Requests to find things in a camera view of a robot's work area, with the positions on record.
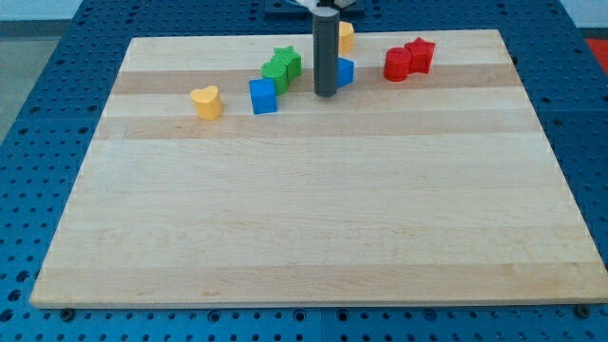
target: black cylinder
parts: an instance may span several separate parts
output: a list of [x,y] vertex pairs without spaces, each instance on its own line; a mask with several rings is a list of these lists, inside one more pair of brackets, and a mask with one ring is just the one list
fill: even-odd
[[314,93],[331,97],[338,89],[338,39],[340,12],[313,10]]

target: yellow heart-shaped block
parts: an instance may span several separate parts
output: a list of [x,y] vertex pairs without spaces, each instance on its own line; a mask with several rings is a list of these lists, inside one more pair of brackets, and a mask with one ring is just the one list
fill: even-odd
[[219,89],[215,85],[192,90],[190,99],[192,99],[197,115],[204,120],[217,119],[224,109],[219,97]]

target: yellow block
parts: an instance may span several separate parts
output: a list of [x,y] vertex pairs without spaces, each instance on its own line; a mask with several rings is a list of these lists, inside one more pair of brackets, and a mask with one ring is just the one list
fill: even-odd
[[354,48],[354,28],[351,23],[340,22],[340,45],[338,53],[343,55],[352,51]]
[[219,97],[219,89],[215,85],[209,85],[205,89],[192,90],[190,98],[201,119],[215,120],[224,110]]

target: green star-shaped block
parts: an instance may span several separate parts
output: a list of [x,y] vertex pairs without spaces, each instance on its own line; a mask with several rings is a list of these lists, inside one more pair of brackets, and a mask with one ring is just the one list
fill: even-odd
[[287,82],[291,82],[302,74],[302,57],[295,52],[294,47],[275,47],[273,61],[282,63],[287,68]]

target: wooden cutting board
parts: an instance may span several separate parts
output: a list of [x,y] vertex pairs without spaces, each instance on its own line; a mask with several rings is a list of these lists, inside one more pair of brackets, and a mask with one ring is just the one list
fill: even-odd
[[[429,75],[387,48],[437,43]],[[248,81],[301,53],[279,112]],[[496,30],[362,33],[314,96],[310,35],[137,38],[30,301],[41,308],[603,302],[608,275]],[[223,115],[195,116],[216,85]]]

